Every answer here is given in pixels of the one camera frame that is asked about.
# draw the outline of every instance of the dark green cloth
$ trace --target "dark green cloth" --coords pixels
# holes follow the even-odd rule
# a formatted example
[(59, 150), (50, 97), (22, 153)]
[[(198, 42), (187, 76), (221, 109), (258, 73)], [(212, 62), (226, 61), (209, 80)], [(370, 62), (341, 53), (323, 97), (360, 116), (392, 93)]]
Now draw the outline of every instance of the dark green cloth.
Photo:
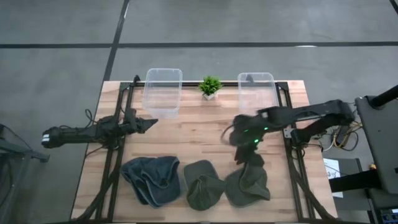
[(184, 167), (187, 183), (187, 200), (191, 208), (199, 211), (215, 205), (225, 190), (224, 181), (218, 175), (210, 161), (201, 160)]
[(225, 194), (235, 207), (246, 207), (258, 200), (270, 200), (267, 172), (259, 166), (246, 164), (225, 179)]

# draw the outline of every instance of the clear plastic container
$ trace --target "clear plastic container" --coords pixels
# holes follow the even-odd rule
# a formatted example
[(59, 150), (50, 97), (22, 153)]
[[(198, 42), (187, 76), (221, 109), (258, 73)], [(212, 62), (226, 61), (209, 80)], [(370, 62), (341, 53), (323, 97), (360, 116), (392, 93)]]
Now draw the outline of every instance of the clear plastic container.
[(256, 111), (278, 106), (274, 77), (266, 72), (238, 75), (239, 112), (255, 115)]
[(181, 88), (181, 70), (152, 68), (147, 72), (142, 106), (153, 118), (178, 118)]

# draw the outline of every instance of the gray floor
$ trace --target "gray floor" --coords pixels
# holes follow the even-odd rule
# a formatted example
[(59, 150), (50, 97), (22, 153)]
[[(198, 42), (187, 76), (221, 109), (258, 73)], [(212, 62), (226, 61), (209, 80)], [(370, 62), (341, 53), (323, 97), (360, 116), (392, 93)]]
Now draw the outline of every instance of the gray floor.
[[(111, 43), (122, 0), (0, 1), (0, 44)], [(398, 15), (388, 0), (131, 0), (121, 42), (398, 41)], [(109, 49), (0, 49), (0, 123), (48, 164), (31, 162), (14, 223), (68, 220), (85, 145), (46, 150), (43, 130), (84, 126), (95, 111)], [(398, 47), (275, 47), (262, 49), (119, 49), (111, 80), (145, 78), (153, 67), (180, 68), (184, 80), (271, 72), (305, 80), (311, 103), (377, 94), (398, 81)], [(365, 137), (354, 152), (372, 163)], [(355, 220), (353, 212), (339, 211)]]

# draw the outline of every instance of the wooden table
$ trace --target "wooden table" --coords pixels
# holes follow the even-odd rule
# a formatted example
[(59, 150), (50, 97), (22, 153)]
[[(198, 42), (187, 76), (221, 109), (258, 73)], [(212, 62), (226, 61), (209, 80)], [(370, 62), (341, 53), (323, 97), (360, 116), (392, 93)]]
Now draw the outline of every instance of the wooden table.
[[(309, 105), (303, 81), (287, 81), (293, 107)], [(105, 82), (99, 99), (96, 119), (114, 113), (120, 82)], [(150, 118), (142, 109), (143, 88), (134, 88), (132, 107), (143, 118)], [(182, 168), (200, 159), (211, 161), (221, 179), (239, 169), (233, 160), (235, 148), (220, 142), (220, 134), (229, 126), (238, 111), (238, 89), (224, 87), (218, 98), (202, 99), (197, 87), (183, 87), (178, 119), (160, 119), (145, 134), (126, 137), (123, 163), (136, 157), (177, 156)], [(308, 122), (297, 123), (302, 128)], [(90, 144), (88, 152), (100, 145)], [(336, 208), (321, 151), (318, 147), (305, 150), (305, 166), (312, 192), (330, 214), (336, 217)], [(246, 208), (232, 207), (225, 194), (209, 210), (198, 212), (191, 209), (184, 194), (162, 208), (154, 209), (139, 203), (136, 195), (122, 177), (119, 180), (115, 222), (292, 222), (297, 221), (292, 186), (287, 167), (286, 153), (281, 132), (264, 136), (257, 151), (267, 171), (267, 187), (270, 201), (260, 201)], [(73, 207), (72, 218), (78, 217), (94, 199), (100, 189), (106, 150), (90, 155), (84, 163), (80, 184)], [(305, 199), (300, 194), (303, 208)], [(105, 198), (104, 213), (108, 210), (109, 196)]]

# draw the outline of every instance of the gray towel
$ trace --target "gray towel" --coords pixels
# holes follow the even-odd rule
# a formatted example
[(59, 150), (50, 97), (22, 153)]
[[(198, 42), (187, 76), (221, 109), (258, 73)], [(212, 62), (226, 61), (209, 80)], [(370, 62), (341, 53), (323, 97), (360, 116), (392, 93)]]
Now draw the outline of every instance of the gray towel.
[(141, 204), (159, 208), (181, 194), (179, 164), (174, 156), (138, 157), (123, 164), (120, 173), (132, 185)]
[(225, 179), (225, 194), (235, 207), (246, 207), (258, 200), (270, 200), (267, 172), (259, 166), (245, 164)]
[(191, 208), (199, 211), (215, 205), (225, 190), (224, 181), (210, 161), (202, 160), (184, 167), (184, 177), (188, 186), (187, 200)]

